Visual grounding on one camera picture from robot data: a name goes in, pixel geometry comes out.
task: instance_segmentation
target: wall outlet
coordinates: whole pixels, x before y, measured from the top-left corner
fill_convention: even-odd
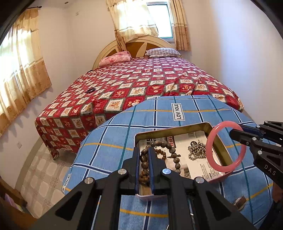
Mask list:
[[[17,143],[17,147],[18,147],[19,149],[20,149],[22,146],[23,146],[23,145],[22,145],[20,142]]]

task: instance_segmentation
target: ceiling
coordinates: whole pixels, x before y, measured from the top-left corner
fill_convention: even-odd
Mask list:
[[[43,6],[43,7],[67,8],[75,1],[76,0],[35,0],[33,4],[30,5],[30,7]]]

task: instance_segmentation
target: pink ring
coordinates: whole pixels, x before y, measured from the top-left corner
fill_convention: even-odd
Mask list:
[[[214,168],[215,170],[222,172],[222,173],[226,173],[226,172],[232,172],[234,171],[234,169],[242,162],[242,160],[244,159],[245,153],[246,153],[246,149],[247,147],[245,145],[241,145],[241,151],[240,154],[238,156],[238,158],[230,165],[228,166],[221,166],[218,165],[213,156],[212,156],[212,144],[213,141],[216,137],[216,135],[218,134],[218,132],[220,130],[222,130],[225,127],[230,127],[233,129],[237,129],[237,130],[241,130],[243,131],[242,127],[239,126],[237,123],[233,122],[233,121],[223,121],[220,124],[218,124],[217,126],[215,126],[212,131],[210,132],[210,134],[208,135],[207,138],[207,142],[206,142],[206,147],[205,147],[205,153],[206,153],[206,158],[208,163],[211,165],[212,168]]]

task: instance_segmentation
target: bedspread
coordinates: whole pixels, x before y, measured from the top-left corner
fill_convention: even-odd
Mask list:
[[[203,94],[243,109],[232,90],[184,59],[134,58],[78,78],[42,111],[35,125],[55,159],[58,150],[77,153],[90,131],[146,99]]]
[[[172,103],[181,104],[184,120],[174,121]],[[244,114],[210,95],[157,97],[144,101],[117,114],[87,136],[65,175],[62,191],[67,194],[87,177],[97,180],[120,169],[123,161],[132,157],[134,137],[138,133],[201,122],[215,126],[225,120],[256,126]],[[230,130],[222,129],[218,135],[234,161],[241,146],[231,140]],[[247,202],[241,214],[258,228],[272,204],[272,180],[253,165],[253,160],[247,147],[243,162],[227,179],[213,186],[230,203],[244,196]],[[122,196],[119,229],[165,230],[167,225],[167,199],[145,202],[136,196]]]

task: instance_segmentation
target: beige curtain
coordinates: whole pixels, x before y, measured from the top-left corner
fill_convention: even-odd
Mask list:
[[[31,99],[51,86],[37,19],[37,8],[23,12],[0,46],[0,136]]]
[[[177,50],[191,50],[185,10],[181,0],[169,0],[172,15],[172,31]]]
[[[143,0],[106,0],[114,22],[115,36],[120,51],[126,51],[126,43],[133,39],[158,36],[157,27]]]

